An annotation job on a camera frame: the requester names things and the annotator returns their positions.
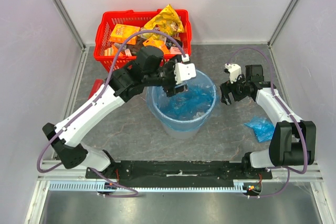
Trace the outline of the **blue trash bag roll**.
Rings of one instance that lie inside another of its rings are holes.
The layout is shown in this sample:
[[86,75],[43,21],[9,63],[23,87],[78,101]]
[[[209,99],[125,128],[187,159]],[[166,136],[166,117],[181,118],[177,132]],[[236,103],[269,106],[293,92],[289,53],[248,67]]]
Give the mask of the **blue trash bag roll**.
[[254,134],[259,143],[271,141],[275,131],[274,125],[269,120],[258,116],[254,116],[244,125],[254,131]]

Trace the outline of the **long red box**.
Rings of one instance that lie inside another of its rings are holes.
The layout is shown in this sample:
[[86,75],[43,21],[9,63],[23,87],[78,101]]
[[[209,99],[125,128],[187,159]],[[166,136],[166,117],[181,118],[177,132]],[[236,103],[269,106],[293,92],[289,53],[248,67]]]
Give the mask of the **long red box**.
[[93,86],[91,88],[89,99],[99,90],[99,88],[103,85],[104,80],[102,79],[96,79],[93,83]]

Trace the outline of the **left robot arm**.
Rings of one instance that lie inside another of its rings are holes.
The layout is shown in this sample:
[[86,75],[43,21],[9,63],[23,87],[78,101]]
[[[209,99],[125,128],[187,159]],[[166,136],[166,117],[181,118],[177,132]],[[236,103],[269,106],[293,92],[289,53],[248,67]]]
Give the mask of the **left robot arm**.
[[78,165],[92,167],[104,178],[115,174],[110,155],[81,141],[109,113],[146,87],[162,87],[167,97],[187,90],[185,81],[196,77],[194,64],[187,55],[163,61],[163,51],[145,46],[123,67],[114,70],[98,91],[71,116],[56,125],[47,123],[43,132],[66,169]]

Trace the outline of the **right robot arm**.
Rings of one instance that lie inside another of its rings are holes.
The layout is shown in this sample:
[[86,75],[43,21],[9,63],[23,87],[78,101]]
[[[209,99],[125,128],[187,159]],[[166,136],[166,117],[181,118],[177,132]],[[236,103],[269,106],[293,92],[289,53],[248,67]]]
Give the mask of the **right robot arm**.
[[247,153],[240,166],[241,174],[254,178],[260,168],[287,168],[304,174],[313,164],[316,148],[316,125],[297,116],[280,97],[272,81],[265,81],[262,65],[247,65],[242,72],[238,64],[227,63],[229,80],[220,85],[221,102],[230,105],[250,97],[267,114],[275,127],[266,150]]

